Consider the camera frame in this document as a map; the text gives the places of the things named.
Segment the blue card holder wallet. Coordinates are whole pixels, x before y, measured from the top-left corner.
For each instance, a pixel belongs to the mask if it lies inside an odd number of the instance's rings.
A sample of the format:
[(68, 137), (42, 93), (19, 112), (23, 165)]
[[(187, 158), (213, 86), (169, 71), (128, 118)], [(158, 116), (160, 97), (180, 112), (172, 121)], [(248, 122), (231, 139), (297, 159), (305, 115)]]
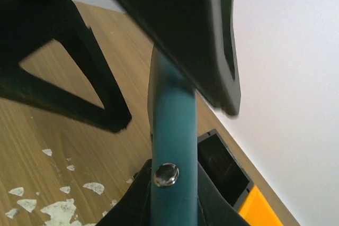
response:
[(148, 86), (152, 137), (151, 225), (198, 224), (195, 90), (157, 47)]

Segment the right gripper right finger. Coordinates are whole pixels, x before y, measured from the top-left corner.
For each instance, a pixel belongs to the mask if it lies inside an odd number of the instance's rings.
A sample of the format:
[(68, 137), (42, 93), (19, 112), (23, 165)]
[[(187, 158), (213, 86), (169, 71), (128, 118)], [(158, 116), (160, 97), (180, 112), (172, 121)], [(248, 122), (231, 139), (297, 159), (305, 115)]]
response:
[(234, 0), (116, 0), (215, 108), (240, 109)]

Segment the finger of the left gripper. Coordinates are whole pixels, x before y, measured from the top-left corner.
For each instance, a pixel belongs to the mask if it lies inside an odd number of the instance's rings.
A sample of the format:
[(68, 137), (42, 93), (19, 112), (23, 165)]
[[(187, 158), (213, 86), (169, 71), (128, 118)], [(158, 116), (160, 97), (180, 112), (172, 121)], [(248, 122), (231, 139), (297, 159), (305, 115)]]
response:
[(144, 163), (121, 200), (96, 226), (150, 226), (151, 163)]
[(198, 163), (198, 225), (249, 226), (215, 187)]

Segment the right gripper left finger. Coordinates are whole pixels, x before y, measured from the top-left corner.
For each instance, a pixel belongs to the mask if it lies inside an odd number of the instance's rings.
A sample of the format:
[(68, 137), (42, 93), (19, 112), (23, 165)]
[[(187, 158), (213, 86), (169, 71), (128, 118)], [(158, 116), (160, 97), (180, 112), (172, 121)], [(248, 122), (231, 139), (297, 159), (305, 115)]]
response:
[[(53, 71), (75, 68), (87, 78), (101, 106), (21, 67), (21, 62), (56, 41), (69, 60)], [(132, 116), (105, 56), (72, 0), (1, 0), (1, 98), (118, 133)]]

